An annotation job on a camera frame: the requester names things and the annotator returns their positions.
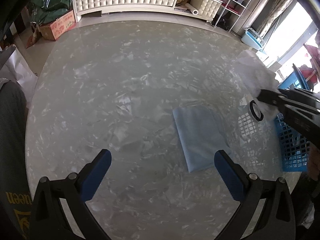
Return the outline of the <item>light blue cloth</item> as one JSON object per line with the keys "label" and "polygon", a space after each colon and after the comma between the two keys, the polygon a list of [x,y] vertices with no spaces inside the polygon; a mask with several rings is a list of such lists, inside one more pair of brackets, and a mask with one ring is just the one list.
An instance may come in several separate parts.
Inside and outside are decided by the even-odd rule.
{"label": "light blue cloth", "polygon": [[214,166],[219,150],[231,154],[222,121],[212,109],[197,105],[178,107],[172,113],[188,172]]}

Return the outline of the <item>pink clothes pile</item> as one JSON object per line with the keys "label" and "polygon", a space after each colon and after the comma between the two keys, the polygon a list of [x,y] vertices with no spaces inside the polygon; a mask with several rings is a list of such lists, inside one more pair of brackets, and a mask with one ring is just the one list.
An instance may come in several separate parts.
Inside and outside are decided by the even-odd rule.
{"label": "pink clothes pile", "polygon": [[299,70],[306,80],[308,86],[315,85],[319,81],[319,49],[317,47],[303,44],[308,54],[311,56],[310,63],[311,67],[302,65]]}

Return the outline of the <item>blue plastic laundry basket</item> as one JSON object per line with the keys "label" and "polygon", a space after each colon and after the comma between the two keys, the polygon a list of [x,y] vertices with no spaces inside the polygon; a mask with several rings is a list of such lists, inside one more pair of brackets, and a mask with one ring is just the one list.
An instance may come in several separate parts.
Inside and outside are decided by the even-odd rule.
{"label": "blue plastic laundry basket", "polygon": [[[299,68],[293,66],[293,72],[279,85],[280,89],[306,89],[310,90],[306,78]],[[280,143],[282,167],[285,172],[307,171],[308,151],[310,142],[304,136],[292,129],[283,121],[279,113],[274,119],[277,136]]]}

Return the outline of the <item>blue white mop bucket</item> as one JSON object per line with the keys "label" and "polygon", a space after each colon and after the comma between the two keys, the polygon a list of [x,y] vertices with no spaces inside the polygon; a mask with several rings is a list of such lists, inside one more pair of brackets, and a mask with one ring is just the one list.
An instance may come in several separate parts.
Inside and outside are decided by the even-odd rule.
{"label": "blue white mop bucket", "polygon": [[264,39],[252,28],[245,29],[241,41],[256,50],[262,50],[265,46]]}

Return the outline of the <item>patterned curtain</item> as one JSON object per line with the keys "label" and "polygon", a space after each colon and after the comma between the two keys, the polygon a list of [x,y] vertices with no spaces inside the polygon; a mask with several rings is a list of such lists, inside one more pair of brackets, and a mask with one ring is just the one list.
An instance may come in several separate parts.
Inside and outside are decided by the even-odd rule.
{"label": "patterned curtain", "polygon": [[280,16],[287,7],[292,3],[293,0],[274,0],[271,9],[269,10],[267,16],[263,22],[259,25],[257,33],[260,37],[264,38],[268,30],[270,29],[274,20]]}

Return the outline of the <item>white metal shelf rack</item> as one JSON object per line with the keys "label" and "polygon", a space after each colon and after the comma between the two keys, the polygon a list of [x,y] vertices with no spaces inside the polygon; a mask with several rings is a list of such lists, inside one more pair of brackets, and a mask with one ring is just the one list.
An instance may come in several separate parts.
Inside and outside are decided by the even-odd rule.
{"label": "white metal shelf rack", "polygon": [[229,32],[235,27],[244,14],[251,0],[221,0],[222,4],[216,17],[213,19],[214,27],[224,25]]}

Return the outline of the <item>tall standing air conditioner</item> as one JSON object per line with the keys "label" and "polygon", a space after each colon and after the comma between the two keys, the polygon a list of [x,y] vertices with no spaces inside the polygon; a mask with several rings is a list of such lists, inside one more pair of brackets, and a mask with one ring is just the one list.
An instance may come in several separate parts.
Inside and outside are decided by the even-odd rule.
{"label": "tall standing air conditioner", "polygon": [[232,31],[238,35],[242,35],[244,30],[250,27],[257,19],[268,1],[269,0],[251,0],[232,28]]}

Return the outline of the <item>white paper roll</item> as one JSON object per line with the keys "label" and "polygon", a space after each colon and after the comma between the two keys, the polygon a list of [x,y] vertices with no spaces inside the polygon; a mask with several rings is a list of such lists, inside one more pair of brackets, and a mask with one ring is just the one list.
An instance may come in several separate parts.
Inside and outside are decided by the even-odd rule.
{"label": "white paper roll", "polygon": [[191,4],[189,3],[186,3],[185,4],[185,7],[193,14],[193,15],[198,15],[199,14],[199,11],[193,7]]}

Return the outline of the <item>white tufted TV cabinet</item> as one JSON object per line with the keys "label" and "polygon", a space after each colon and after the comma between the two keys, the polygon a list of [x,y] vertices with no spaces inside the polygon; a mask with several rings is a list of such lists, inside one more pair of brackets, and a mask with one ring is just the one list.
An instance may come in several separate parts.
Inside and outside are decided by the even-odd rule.
{"label": "white tufted TV cabinet", "polygon": [[[185,4],[189,3],[198,11],[193,15]],[[112,12],[161,12],[189,16],[211,22],[222,4],[221,0],[73,0],[76,22],[83,15],[93,12],[109,14]]]}

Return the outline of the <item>cardboard box on floor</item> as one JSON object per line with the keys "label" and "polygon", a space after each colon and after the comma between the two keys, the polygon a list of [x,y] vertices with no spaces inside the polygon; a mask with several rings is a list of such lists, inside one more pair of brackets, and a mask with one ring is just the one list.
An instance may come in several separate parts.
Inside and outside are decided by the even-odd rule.
{"label": "cardboard box on floor", "polygon": [[48,41],[56,41],[65,32],[75,27],[74,12],[71,10],[57,20],[38,27],[42,37]]}

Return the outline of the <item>dark green plastic bag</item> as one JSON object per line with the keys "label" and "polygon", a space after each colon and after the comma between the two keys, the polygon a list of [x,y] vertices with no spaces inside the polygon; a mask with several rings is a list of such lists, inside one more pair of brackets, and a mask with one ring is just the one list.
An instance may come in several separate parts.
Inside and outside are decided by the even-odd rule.
{"label": "dark green plastic bag", "polygon": [[70,11],[72,0],[31,0],[30,21],[37,25],[53,22]]}

